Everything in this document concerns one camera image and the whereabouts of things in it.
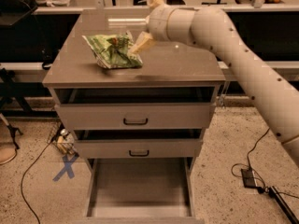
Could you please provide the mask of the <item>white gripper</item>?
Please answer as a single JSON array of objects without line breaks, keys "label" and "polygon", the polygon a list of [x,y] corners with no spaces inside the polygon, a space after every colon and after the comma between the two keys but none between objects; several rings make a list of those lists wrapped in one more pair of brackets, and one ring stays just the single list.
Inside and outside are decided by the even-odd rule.
[{"label": "white gripper", "polygon": [[136,42],[130,47],[129,53],[138,54],[153,47],[157,41],[168,41],[167,24],[173,8],[164,4],[164,0],[146,0],[151,9],[146,18],[147,32],[142,32]]}]

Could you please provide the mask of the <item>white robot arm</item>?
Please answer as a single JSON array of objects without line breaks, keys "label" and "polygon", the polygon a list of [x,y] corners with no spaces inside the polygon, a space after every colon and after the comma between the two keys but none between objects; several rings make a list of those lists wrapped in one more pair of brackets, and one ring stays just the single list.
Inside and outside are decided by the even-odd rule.
[{"label": "white robot arm", "polygon": [[147,0],[147,28],[130,48],[139,53],[156,41],[206,49],[221,59],[252,100],[270,130],[299,166],[299,91],[258,57],[218,7],[176,8]]}]

